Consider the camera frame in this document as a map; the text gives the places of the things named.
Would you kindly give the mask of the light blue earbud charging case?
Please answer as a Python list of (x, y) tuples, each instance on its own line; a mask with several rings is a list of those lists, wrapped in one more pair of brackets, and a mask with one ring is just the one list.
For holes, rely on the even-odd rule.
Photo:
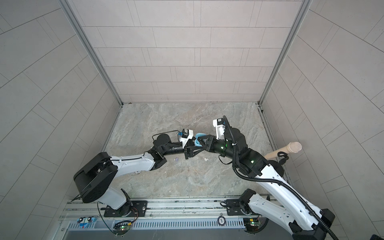
[(204, 141), (204, 137), (207, 136), (207, 134), (204, 133), (197, 133), (195, 136), (194, 144), (196, 147), (204, 147), (206, 145), (206, 142)]

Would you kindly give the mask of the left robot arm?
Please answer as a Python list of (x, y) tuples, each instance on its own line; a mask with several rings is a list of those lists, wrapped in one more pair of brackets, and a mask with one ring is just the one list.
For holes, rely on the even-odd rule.
[(123, 175), (153, 171), (162, 167), (166, 155), (185, 154), (192, 158), (203, 151), (206, 137), (194, 136), (192, 131), (177, 132), (178, 141), (172, 142), (167, 133), (156, 135), (154, 146), (141, 155), (116, 157), (106, 152), (98, 153), (74, 175), (74, 182), (79, 191), (76, 198), (83, 203), (100, 202), (113, 210), (130, 209), (132, 202), (126, 191), (111, 187), (115, 178)]

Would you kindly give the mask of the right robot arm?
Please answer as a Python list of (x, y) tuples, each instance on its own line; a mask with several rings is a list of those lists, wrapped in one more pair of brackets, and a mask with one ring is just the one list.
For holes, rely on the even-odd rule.
[(337, 239), (331, 230), (335, 215), (329, 209), (318, 208), (299, 194), (282, 177), (284, 171), (281, 165), (266, 160), (249, 148), (245, 136), (238, 129), (226, 129), (221, 139), (206, 135), (197, 137), (197, 141), (205, 151), (232, 159), (233, 170), (239, 178), (258, 183), (279, 202), (278, 205), (273, 204), (246, 190), (241, 204), (244, 212), (251, 211), (268, 218), (295, 240), (324, 240), (327, 236)]

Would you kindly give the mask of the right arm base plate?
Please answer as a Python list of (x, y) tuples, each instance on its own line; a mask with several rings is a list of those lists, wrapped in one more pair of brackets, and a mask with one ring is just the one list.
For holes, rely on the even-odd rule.
[(221, 206), (227, 210), (228, 216), (256, 216), (257, 214), (247, 209), (239, 200), (227, 199), (221, 202)]

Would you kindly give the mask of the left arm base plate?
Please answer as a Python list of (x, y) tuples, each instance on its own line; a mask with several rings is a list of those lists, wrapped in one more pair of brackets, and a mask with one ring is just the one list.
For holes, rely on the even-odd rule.
[(132, 201), (125, 203), (118, 210), (114, 210), (110, 206), (101, 208), (101, 210), (105, 211), (104, 217), (107, 218), (144, 217), (147, 206), (148, 201)]

